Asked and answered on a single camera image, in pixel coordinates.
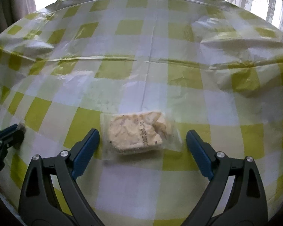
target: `checkered tablecloth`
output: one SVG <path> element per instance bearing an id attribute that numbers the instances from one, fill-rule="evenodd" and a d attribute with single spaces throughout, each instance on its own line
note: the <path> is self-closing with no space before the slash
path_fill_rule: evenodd
<path id="1" fill-rule="evenodd" d="M 101 129 L 102 112 L 148 110 L 171 110 L 182 151 L 106 164 L 100 144 L 78 184 L 107 226 L 187 217 L 208 184 L 186 148 L 190 129 L 230 157 L 254 157 L 269 217 L 279 209 L 283 33 L 222 0 L 59 0 L 4 31 L 0 129 L 23 122 L 27 131 L 5 159 L 2 190 L 17 207 L 34 154 L 70 149 Z"/>

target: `clear plastic packaging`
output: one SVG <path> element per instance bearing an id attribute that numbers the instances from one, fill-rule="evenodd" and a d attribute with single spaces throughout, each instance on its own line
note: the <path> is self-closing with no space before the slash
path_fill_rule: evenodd
<path id="1" fill-rule="evenodd" d="M 171 115 L 160 111 L 101 115 L 103 159 L 151 150 L 180 151 L 181 139 Z"/>

